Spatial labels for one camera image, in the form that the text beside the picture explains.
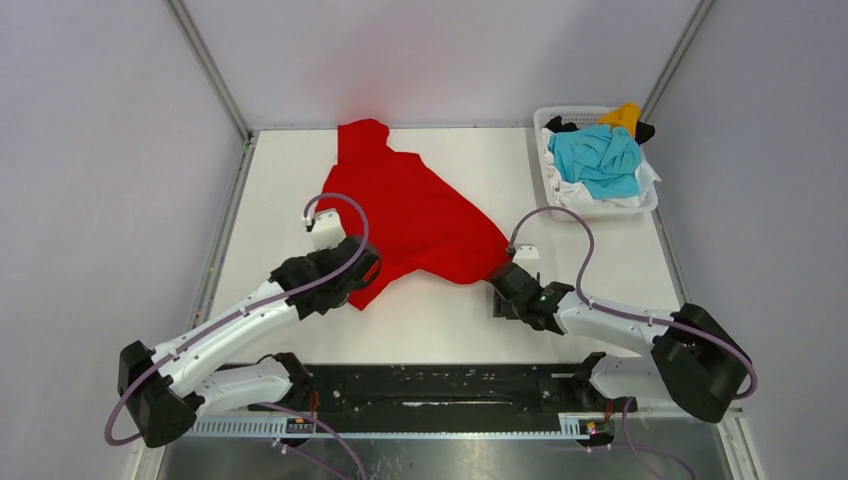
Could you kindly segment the red t shirt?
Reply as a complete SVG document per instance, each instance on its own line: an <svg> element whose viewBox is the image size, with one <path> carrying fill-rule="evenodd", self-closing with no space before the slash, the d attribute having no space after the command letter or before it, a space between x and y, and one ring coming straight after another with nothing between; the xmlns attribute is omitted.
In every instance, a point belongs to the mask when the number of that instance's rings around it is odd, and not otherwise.
<svg viewBox="0 0 848 480"><path fill-rule="evenodd" d="M369 235L381 271L350 304L365 309L393 281L416 271L471 285L508 262L508 240L417 153L388 144L389 128L365 119L337 129L337 161L316 209L336 210L349 235Z"/></svg>

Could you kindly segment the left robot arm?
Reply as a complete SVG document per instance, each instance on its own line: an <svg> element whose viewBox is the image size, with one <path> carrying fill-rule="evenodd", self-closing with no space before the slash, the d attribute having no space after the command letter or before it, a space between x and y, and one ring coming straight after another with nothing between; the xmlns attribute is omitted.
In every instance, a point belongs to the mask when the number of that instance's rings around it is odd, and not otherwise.
<svg viewBox="0 0 848 480"><path fill-rule="evenodd" d="M204 415L277 402L296 411L309 401L310 385L275 358L253 365L226 362L265 336L311 315L344 305L380 272L378 251L359 236L291 257L245 299L215 319L170 341L125 346L118 360L115 409L137 428L131 441L149 448L183 436Z"/></svg>

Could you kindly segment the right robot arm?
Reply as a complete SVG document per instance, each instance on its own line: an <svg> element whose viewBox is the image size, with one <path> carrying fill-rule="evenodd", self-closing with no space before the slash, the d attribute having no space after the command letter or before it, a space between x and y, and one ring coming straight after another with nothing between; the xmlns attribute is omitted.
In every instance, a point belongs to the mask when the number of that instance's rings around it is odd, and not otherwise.
<svg viewBox="0 0 848 480"><path fill-rule="evenodd" d="M497 317L630 351L627 358L593 354L583 363L587 376L573 386L583 410L597 412L612 399L635 397L670 401L694 418L718 423L742 385L755 384L750 357L698 305L676 311L603 305L572 285L542 285L513 262L488 281L499 300Z"/></svg>

